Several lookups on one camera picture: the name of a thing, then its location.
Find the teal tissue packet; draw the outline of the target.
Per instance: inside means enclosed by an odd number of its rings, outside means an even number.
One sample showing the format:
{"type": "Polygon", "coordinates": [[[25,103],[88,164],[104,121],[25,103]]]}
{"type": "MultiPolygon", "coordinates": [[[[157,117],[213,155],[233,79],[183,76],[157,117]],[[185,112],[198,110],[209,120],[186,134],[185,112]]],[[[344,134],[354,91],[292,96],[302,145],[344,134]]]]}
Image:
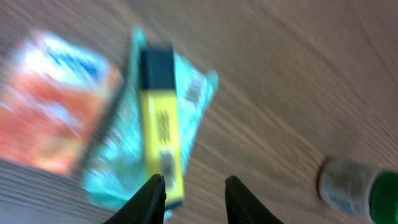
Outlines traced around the teal tissue packet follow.
{"type": "MultiPolygon", "coordinates": [[[[126,82],[116,100],[117,108],[102,140],[91,149],[82,187],[97,207],[120,209],[146,182],[139,99],[139,56],[147,47],[146,34],[133,27],[126,82]]],[[[184,56],[175,53],[178,121],[182,169],[187,170],[197,131],[218,90],[218,74],[202,73],[184,56]]]]}

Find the orange snack packet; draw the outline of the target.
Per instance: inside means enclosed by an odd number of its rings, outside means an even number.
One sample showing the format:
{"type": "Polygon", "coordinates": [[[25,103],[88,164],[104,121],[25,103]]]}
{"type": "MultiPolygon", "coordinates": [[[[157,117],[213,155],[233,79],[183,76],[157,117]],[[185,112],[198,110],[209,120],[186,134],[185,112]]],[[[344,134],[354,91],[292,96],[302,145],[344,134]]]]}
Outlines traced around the orange snack packet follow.
{"type": "Polygon", "coordinates": [[[1,158],[71,174],[123,81],[101,54],[33,30],[1,70],[1,158]]]}

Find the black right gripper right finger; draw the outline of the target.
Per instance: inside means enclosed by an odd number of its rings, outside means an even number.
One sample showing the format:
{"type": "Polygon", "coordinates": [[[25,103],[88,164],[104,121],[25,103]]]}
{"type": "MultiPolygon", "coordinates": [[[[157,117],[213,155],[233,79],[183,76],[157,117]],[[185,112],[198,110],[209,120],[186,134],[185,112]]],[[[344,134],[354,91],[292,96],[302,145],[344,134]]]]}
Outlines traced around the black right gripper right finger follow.
{"type": "Polygon", "coordinates": [[[224,194],[229,224],[284,224],[235,175],[225,180],[224,194]]]}

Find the green lid jar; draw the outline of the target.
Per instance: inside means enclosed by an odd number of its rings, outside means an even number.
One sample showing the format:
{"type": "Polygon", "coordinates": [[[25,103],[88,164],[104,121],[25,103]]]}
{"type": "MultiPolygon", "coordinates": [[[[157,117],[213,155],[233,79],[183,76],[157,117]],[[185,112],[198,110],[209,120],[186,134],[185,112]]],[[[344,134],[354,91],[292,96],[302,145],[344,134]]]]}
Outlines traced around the green lid jar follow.
{"type": "Polygon", "coordinates": [[[329,206],[371,223],[397,224],[397,172],[346,159],[329,158],[317,179],[329,206]]]}

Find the yellow highlighter black cap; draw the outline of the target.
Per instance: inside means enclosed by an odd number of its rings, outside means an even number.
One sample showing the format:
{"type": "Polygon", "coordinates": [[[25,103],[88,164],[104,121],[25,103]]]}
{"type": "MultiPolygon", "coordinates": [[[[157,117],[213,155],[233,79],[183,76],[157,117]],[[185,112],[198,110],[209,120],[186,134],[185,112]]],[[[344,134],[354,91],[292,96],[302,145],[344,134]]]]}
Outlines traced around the yellow highlighter black cap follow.
{"type": "Polygon", "coordinates": [[[141,53],[140,72],[147,175],[164,177],[165,208],[171,210],[184,200],[173,48],[147,46],[141,53]]]}

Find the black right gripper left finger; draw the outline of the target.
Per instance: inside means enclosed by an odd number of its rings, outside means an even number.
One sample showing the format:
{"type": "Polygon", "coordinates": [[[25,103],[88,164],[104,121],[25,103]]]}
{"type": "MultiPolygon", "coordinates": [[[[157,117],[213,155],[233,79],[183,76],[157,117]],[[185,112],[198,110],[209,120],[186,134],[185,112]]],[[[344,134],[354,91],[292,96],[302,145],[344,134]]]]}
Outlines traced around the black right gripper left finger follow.
{"type": "Polygon", "coordinates": [[[165,199],[164,177],[155,174],[104,224],[163,224],[165,199]]]}

